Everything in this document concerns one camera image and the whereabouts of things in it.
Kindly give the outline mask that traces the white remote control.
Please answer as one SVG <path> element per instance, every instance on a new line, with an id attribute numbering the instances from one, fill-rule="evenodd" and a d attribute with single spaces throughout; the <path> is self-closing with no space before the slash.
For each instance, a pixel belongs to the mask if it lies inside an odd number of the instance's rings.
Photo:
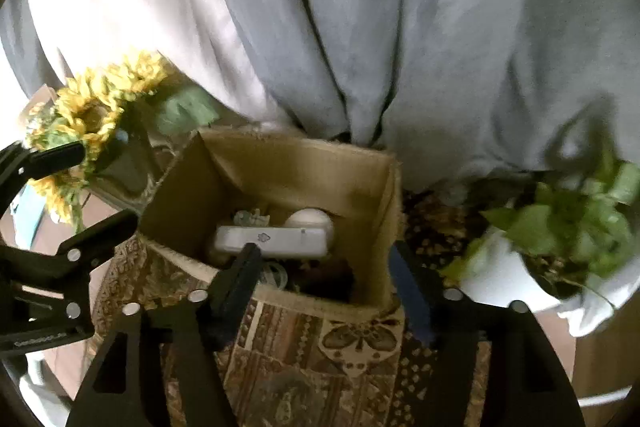
<path id="1" fill-rule="evenodd" d="M 226 225 L 214 236 L 214 248 L 237 254 L 255 244 L 265 257 L 319 259 L 329 254 L 326 231 L 308 228 L 254 228 Z"/>

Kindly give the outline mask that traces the white smiley round toy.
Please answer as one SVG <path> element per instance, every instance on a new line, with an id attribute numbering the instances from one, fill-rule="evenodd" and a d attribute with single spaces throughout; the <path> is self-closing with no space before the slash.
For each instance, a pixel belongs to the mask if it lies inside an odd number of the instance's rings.
<path id="1" fill-rule="evenodd" d="M 285 228 L 321 229 L 326 233 L 326 247 L 332 248 L 334 242 L 334 223 L 329 213 L 317 208 L 297 210 L 284 222 Z"/>

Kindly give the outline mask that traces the blue cloth bundle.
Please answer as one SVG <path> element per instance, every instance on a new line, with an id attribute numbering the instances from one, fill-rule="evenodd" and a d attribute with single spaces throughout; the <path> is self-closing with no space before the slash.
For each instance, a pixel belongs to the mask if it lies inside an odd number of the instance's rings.
<path id="1" fill-rule="evenodd" d="M 18 248 L 30 251 L 34 243 L 46 202 L 30 185 L 25 185 L 10 205 L 14 239 Z"/>

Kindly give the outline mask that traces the white curved floor lamp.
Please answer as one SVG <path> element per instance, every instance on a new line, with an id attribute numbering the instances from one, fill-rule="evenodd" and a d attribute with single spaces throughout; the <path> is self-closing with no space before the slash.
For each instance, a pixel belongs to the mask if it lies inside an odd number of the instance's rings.
<path id="1" fill-rule="evenodd" d="M 579 398 L 578 405 L 584 409 L 585 407 L 600 407 L 600 405 L 624 401 L 631 393 L 631 390 L 631 386 L 626 386 L 615 391 L 601 393 L 600 395 Z"/>

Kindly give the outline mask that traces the sunflower bouquet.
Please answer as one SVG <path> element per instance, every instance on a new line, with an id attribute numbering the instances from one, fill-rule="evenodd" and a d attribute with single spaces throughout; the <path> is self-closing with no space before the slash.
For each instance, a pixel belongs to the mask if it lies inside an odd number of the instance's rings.
<path id="1" fill-rule="evenodd" d="M 52 100 L 38 102 L 27 116 L 25 143 L 50 150 L 80 142 L 77 166 L 32 182 L 46 208 L 76 231 L 84 226 L 82 198 L 106 143 L 117 129 L 143 128 L 164 171 L 182 141 L 195 129 L 218 121 L 224 109 L 160 52 L 129 54 L 121 62 L 88 68 L 67 78 Z"/>

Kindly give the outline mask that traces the grey-green ribbed vase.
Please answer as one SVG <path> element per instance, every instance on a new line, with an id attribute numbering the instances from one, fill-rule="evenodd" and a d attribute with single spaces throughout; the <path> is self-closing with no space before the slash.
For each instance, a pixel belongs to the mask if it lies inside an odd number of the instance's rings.
<path id="1" fill-rule="evenodd" d="M 140 213 L 162 176 L 146 131 L 117 129 L 96 161 L 89 188 L 116 209 Z"/>

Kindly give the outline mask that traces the patterned oriental rug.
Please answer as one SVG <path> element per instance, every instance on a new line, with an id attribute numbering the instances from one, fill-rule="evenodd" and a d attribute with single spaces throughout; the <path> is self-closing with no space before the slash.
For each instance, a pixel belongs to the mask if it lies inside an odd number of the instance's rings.
<path id="1" fill-rule="evenodd" d="M 466 211 L 443 204 L 433 192 L 405 193 L 405 239 L 420 275 L 461 257 L 469 244 Z M 120 307 L 134 300 L 145 308 L 172 306 L 205 280 L 186 271 L 139 239 L 118 247 L 96 295 L 96 335 L 86 347 L 86 373 Z M 464 362 L 454 373 L 445 347 L 427 347 L 416 337 L 398 301 L 390 311 L 331 317 L 318 307 L 292 309 L 254 298 L 238 337 L 215 358 L 224 389 L 241 426 L 480 426 L 485 408 L 491 347 L 473 340 L 471 351 L 454 352 Z M 442 384 L 453 376 L 462 386 L 462 419 L 454 392 Z"/>

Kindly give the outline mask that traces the clear glass item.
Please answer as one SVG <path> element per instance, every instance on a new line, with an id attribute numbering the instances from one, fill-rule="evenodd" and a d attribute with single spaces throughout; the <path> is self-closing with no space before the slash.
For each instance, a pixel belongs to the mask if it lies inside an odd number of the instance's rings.
<path id="1" fill-rule="evenodd" d="M 277 262 L 264 262 L 259 282 L 283 291 L 288 285 L 288 272 Z"/>

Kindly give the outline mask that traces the white pot green plant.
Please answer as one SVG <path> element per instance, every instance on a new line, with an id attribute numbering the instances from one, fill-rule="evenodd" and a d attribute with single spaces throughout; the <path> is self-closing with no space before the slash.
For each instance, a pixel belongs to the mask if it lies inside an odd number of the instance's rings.
<path id="1" fill-rule="evenodd" d="M 518 258 L 575 338 L 611 320 L 639 287 L 639 167 L 603 143 L 570 170 L 477 179 L 465 199 L 469 245 L 439 273 L 471 283 L 498 253 Z"/>

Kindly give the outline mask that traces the beige sheer curtain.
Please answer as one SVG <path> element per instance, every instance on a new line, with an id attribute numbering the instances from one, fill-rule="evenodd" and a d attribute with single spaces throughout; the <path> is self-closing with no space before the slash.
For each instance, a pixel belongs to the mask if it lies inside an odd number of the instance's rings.
<path id="1" fill-rule="evenodd" d="M 28 0 L 44 56 L 63 80 L 157 51 L 250 121 L 292 119 L 258 79 L 224 0 Z"/>

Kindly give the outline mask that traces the open cardboard box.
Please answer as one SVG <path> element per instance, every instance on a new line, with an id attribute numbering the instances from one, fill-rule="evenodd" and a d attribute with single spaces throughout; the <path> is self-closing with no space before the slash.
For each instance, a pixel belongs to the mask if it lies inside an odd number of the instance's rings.
<path id="1" fill-rule="evenodd" d="M 320 209 L 334 223 L 333 251 L 354 272 L 348 305 L 260 285 L 270 305 L 346 322 L 370 319 L 393 304 L 390 248 L 401 234 L 397 159 L 378 150 L 225 127 L 194 132 L 155 187 L 139 222 L 140 239 L 196 279 L 209 282 L 207 260 L 218 225 L 259 208 L 273 223 Z"/>

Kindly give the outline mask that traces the grey curtain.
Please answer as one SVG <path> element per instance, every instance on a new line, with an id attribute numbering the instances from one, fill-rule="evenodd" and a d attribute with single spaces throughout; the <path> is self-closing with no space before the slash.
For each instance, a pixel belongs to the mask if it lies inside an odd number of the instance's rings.
<path id="1" fill-rule="evenodd" d="M 224 0 L 254 72 L 320 139 L 392 150 L 405 184 L 639 158 L 639 0 Z M 54 86 L 28 0 L 1 0 L 27 94 Z"/>

